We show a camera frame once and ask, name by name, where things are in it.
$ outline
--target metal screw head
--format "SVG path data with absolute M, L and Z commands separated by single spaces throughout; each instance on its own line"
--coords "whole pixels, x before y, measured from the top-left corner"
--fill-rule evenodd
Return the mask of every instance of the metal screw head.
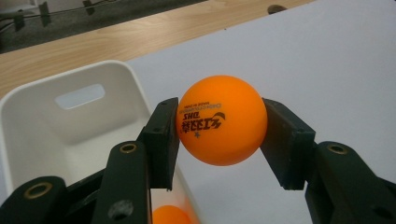
M 120 147 L 120 152 L 122 153 L 131 153 L 134 152 L 137 149 L 137 145 L 135 144 L 125 144 L 122 147 Z
M 341 145 L 336 145 L 336 144 L 328 145 L 327 149 L 329 149 L 331 152 L 339 154 L 339 155 L 346 155 L 348 153 L 348 150 L 346 147 L 343 147 Z
M 41 182 L 33 185 L 23 193 L 23 197 L 27 200 L 39 198 L 52 189 L 52 184 L 49 182 Z

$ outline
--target orange ball in bin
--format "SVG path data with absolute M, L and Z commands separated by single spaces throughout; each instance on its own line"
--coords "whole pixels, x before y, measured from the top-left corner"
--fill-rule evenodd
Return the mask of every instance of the orange ball in bin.
M 244 80 L 213 76 L 193 84 L 177 108 L 178 136 L 192 156 L 212 165 L 232 165 L 251 156 L 267 130 L 260 95 Z
M 190 224 L 190 219 L 180 208 L 164 205 L 152 213 L 153 224 Z

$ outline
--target printed logo on ball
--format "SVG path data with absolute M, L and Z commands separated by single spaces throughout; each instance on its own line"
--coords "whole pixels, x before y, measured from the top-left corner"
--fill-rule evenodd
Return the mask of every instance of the printed logo on ball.
M 195 137 L 199 138 L 200 131 L 218 129 L 225 120 L 225 114 L 216 111 L 219 108 L 221 108 L 221 104 L 210 104 L 209 102 L 184 106 L 179 111 L 179 114 L 183 114 L 180 131 L 182 133 L 195 132 Z M 200 111 L 204 109 L 213 109 L 213 115 L 203 118 Z

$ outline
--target white table surface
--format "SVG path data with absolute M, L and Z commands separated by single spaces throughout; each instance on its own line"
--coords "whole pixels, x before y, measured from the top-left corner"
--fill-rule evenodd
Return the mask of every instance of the white table surface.
M 353 147 L 378 176 L 396 182 L 393 0 L 317 0 L 128 64 L 153 108 L 203 77 L 241 77 L 316 130 L 317 142 Z M 177 162 L 205 223 L 311 222 L 304 191 L 283 190 L 259 150 L 216 167 L 181 147 Z

